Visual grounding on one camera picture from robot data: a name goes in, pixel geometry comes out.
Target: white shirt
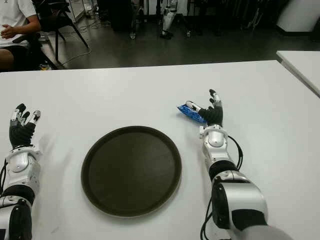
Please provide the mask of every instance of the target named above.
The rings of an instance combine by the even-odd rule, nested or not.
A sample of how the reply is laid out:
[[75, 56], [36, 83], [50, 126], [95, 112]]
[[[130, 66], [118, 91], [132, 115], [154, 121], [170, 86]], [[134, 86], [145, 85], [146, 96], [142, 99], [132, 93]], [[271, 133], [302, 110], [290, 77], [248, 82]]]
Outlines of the white shirt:
[[[11, 27], [26, 25], [27, 18], [32, 15], [36, 15], [36, 11], [31, 0], [0, 0], [0, 32], [5, 29], [2, 26], [4, 24]], [[9, 39], [3, 39], [0, 36], [0, 47], [16, 45], [12, 41], [20, 36], [17, 34]]]

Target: black chair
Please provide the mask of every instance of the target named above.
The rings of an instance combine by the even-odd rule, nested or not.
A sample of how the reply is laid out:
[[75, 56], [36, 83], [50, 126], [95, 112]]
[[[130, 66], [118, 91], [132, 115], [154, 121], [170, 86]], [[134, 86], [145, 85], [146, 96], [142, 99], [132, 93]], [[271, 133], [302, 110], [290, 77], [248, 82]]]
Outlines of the black chair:
[[12, 41], [14, 44], [21, 43], [22, 41], [28, 41], [29, 43], [24, 66], [19, 66], [19, 69], [14, 69], [14, 71], [38, 70], [40, 64], [43, 64], [44, 62], [47, 62], [53, 70], [58, 69], [57, 66], [42, 52], [42, 45], [39, 42], [39, 38], [39, 33], [31, 33], [22, 35]]
[[61, 32], [59, 32], [60, 28], [65, 26], [73, 27], [84, 45], [89, 48], [85, 39], [67, 15], [67, 13], [71, 12], [68, 2], [65, 0], [32, 0], [32, 2], [41, 24], [41, 30], [43, 32], [55, 32], [55, 59], [57, 61], [59, 61], [58, 37], [60, 36], [64, 41], [66, 40]]

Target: person's knee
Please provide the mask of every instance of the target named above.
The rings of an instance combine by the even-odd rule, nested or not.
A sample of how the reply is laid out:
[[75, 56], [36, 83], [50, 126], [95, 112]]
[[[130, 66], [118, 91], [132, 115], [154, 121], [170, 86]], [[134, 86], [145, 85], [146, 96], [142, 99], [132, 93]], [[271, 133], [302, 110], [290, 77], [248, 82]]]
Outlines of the person's knee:
[[14, 56], [9, 50], [0, 49], [0, 70], [12, 70], [14, 68]]

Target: person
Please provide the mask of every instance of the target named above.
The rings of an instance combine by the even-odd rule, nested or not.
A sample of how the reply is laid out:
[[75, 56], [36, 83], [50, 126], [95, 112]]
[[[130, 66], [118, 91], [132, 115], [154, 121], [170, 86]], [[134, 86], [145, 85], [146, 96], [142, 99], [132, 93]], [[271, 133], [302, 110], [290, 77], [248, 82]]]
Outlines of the person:
[[178, 8], [178, 0], [167, 0], [166, 7], [163, 11], [163, 26], [160, 33], [160, 38], [170, 40], [173, 37], [173, 34], [169, 32], [169, 29], [175, 19]]
[[0, 0], [0, 72], [23, 68], [28, 43], [13, 40], [40, 30], [31, 0]]

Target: person's hand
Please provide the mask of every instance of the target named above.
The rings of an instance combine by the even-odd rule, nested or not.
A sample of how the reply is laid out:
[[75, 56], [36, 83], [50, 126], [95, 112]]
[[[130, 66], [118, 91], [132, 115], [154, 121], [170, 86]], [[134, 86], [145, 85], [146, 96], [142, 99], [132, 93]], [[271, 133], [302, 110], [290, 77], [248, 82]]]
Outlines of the person's hand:
[[31, 138], [34, 135], [36, 124], [40, 119], [41, 113], [39, 110], [34, 111], [30, 120], [26, 123], [30, 112], [26, 112], [23, 116], [23, 112], [26, 110], [26, 106], [21, 103], [14, 110], [9, 128], [9, 138], [13, 149], [20, 146], [30, 146]]
[[2, 27], [5, 28], [4, 30], [1, 31], [1, 34], [0, 34], [3, 39], [12, 39], [15, 35], [17, 35], [14, 27], [8, 24], [3, 24]]

